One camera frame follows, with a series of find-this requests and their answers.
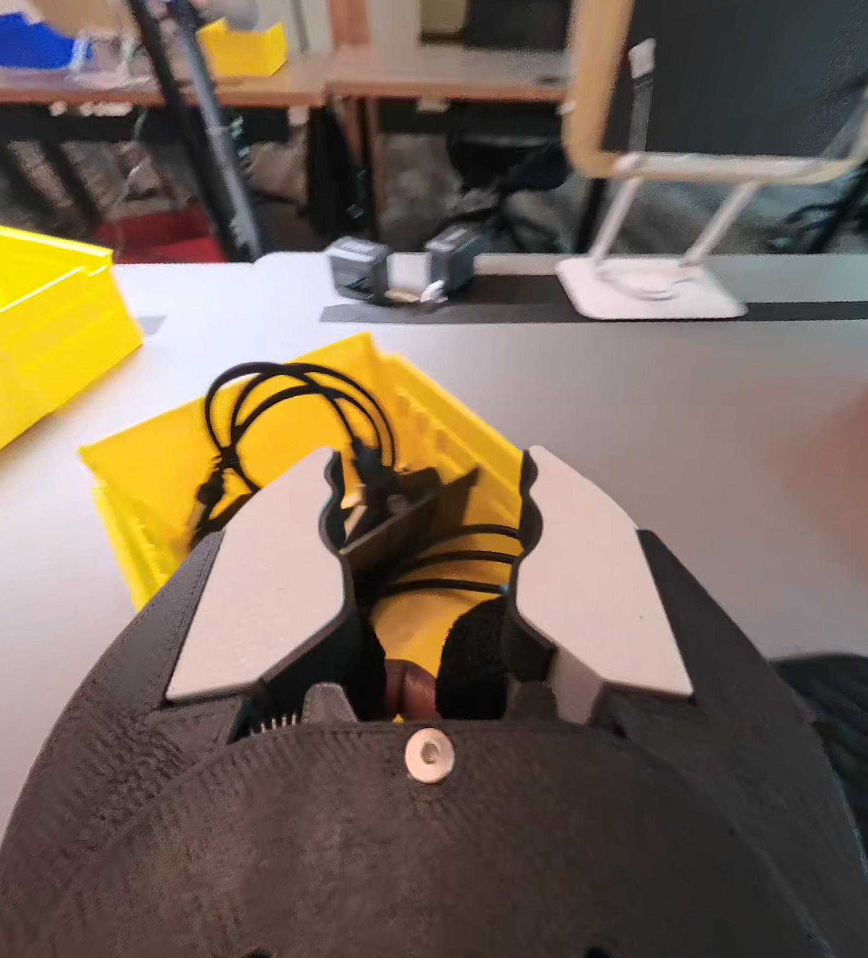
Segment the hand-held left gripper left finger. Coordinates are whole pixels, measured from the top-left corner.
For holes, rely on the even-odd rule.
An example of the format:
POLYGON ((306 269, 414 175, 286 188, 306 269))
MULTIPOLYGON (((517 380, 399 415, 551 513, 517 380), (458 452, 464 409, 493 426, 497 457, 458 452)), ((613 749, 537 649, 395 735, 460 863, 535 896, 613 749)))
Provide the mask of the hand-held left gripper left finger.
POLYGON ((343 481, 340 453, 315 449, 228 522, 167 702, 245 693, 286 672, 352 614, 352 573, 328 529, 343 481))

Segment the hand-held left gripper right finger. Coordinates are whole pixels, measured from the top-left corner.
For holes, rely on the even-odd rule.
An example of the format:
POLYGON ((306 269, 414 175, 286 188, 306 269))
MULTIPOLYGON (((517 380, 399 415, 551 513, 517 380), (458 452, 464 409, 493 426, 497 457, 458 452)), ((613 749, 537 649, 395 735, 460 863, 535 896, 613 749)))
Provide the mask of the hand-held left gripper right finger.
POLYGON ((523 453, 520 494, 512 677, 544 683, 569 723, 589 722, 613 690, 689 700, 691 677, 630 516, 540 446, 523 453))

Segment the yellow plastic bin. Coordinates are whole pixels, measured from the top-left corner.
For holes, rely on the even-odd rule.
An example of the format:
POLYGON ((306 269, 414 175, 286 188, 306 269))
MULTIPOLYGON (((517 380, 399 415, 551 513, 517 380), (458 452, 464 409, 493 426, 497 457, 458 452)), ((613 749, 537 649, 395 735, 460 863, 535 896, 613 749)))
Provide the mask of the yellow plastic bin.
POLYGON ((199 28, 196 37, 215 80, 270 78, 287 60, 281 22, 265 30, 236 30, 221 18, 199 28))
MULTIPOLYGON (((351 376, 379 400, 392 425, 399 467, 433 467, 444 481, 477 467, 464 525, 518 525, 521 452, 408 359, 381 352, 368 332, 298 359, 351 376)), ((247 473, 266 484, 314 449, 346 445, 344 427, 328 404, 307 398, 265 412, 238 448, 247 473)), ((93 473, 95 507, 139 611, 188 556, 196 492, 216 457, 203 397, 79 452, 93 473)), ((390 657, 434 674, 453 623, 487 600, 453 591, 397 595, 378 604, 372 623, 390 657)))
POLYGON ((0 225, 0 450, 142 342, 111 250, 0 225))

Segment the person's left hand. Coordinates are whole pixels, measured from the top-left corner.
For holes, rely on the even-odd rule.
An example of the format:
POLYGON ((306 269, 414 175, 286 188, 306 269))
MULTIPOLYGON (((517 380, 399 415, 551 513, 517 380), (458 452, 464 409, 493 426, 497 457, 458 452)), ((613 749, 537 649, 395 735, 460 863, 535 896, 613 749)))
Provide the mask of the person's left hand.
POLYGON ((409 660, 386 659, 382 716, 407 722, 439 720, 436 678, 409 660))

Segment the black bin divider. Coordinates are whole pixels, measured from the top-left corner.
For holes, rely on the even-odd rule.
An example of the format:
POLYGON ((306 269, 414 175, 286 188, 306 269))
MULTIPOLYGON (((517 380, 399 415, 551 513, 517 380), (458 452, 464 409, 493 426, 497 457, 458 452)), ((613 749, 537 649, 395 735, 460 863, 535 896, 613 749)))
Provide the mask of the black bin divider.
POLYGON ((463 524, 481 468, 443 482, 433 469, 408 473, 386 501, 384 518, 344 546, 343 555, 357 585, 399 568, 442 534, 463 524))

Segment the grey desk clamp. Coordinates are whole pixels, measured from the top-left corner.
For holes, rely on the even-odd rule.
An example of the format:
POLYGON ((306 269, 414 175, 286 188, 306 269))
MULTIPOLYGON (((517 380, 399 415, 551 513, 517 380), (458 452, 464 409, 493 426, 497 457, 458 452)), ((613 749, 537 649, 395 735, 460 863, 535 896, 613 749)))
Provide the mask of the grey desk clamp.
POLYGON ((439 302, 468 288, 483 244, 480 230, 460 224, 449 226, 430 239, 425 246, 428 285, 421 300, 439 302))
POLYGON ((370 305, 386 305, 391 291, 392 249, 351 236, 336 239, 323 251, 337 293, 370 305))

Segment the black office chair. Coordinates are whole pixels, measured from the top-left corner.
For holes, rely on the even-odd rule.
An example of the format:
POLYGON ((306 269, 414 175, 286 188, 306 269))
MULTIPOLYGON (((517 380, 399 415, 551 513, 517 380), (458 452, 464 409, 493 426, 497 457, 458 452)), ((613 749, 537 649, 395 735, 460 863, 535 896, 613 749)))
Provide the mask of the black office chair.
POLYGON ((549 102, 457 102, 449 107, 444 145, 461 177, 461 196, 488 193, 485 206, 448 214, 438 231, 456 224, 477 230, 485 243, 507 237, 524 254, 563 254, 570 242, 512 206, 519 193, 561 187, 570 167, 561 145, 559 108, 549 102))

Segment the black pole stand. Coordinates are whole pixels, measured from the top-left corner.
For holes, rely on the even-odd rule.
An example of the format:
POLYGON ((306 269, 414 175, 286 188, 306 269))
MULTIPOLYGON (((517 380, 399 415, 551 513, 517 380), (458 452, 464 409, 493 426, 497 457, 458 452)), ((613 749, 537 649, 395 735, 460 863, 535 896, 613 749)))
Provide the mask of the black pole stand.
POLYGON ((149 2, 127 1, 141 45, 153 68, 171 122, 180 139, 212 231, 231 261, 255 262, 268 250, 253 195, 236 151, 230 125, 214 92, 189 2, 168 2, 168 18, 187 63, 192 94, 181 90, 159 21, 149 2))

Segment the wooden desk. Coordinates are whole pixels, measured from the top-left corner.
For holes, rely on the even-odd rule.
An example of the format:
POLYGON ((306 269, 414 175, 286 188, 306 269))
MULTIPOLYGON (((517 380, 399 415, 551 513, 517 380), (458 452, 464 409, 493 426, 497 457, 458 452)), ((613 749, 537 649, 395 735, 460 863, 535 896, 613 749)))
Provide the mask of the wooden desk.
MULTIPOLYGON (((216 80, 219 103, 229 106, 320 106, 326 96, 328 58, 297 56, 269 78, 216 80)), ((162 106, 164 97, 153 78, 128 86, 101 88, 72 78, 64 71, 13 71, 0 67, 0 104, 73 104, 122 102, 162 106)))
POLYGON ((566 53, 357 45, 332 55, 324 89, 377 100, 558 103, 572 74, 566 53))

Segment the black board on white stand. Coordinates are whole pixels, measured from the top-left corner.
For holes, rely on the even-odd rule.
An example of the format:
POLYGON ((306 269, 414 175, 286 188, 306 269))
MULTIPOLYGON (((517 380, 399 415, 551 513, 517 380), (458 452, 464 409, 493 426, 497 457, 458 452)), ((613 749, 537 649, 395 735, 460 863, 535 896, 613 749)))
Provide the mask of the black board on white stand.
POLYGON ((868 2, 581 2, 568 52, 563 148, 615 183, 593 239, 556 268, 585 319, 742 318, 707 267, 741 211, 868 159, 868 2), (616 256, 650 182, 729 190, 679 257, 616 256))

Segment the blue plastic bin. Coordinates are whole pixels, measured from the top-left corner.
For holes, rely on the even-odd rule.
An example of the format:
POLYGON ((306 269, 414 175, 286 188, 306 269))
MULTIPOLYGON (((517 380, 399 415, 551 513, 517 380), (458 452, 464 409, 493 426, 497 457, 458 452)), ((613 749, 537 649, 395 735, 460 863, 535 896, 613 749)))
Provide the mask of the blue plastic bin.
POLYGON ((77 70, 94 60, 93 43, 61 33, 24 13, 0 14, 0 67, 49 73, 77 70))

